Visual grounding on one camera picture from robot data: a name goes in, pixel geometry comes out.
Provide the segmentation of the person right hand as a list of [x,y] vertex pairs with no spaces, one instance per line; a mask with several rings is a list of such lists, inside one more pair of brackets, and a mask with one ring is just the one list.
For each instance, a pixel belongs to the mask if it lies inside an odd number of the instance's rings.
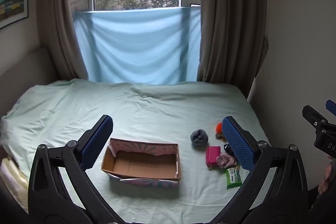
[[318,194],[322,195],[325,191],[327,191],[329,187],[330,182],[330,176],[331,176],[332,166],[331,163],[325,168],[325,174],[318,186]]

